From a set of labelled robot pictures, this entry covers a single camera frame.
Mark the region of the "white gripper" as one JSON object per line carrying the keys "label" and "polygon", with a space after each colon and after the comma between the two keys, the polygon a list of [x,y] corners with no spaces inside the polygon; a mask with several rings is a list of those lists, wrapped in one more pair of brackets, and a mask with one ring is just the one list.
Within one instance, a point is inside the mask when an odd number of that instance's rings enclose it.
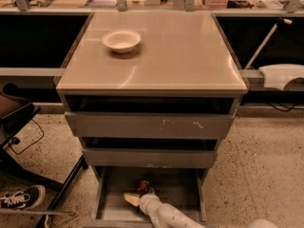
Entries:
{"label": "white gripper", "polygon": [[141,211],[148,216],[155,213],[162,205],[162,202],[159,197],[155,195],[155,190],[152,187],[149,188],[147,194],[141,198],[139,194],[132,193],[124,193],[123,198],[135,207],[140,205]]}

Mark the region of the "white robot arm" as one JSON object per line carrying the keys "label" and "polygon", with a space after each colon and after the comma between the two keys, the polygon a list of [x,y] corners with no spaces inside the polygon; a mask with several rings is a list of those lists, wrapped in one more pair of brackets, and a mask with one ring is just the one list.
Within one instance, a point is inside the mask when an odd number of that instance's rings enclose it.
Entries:
{"label": "white robot arm", "polygon": [[154,193],[144,195],[124,193],[123,198],[150,218],[154,228],[206,228],[187,217],[179,209],[164,203]]}

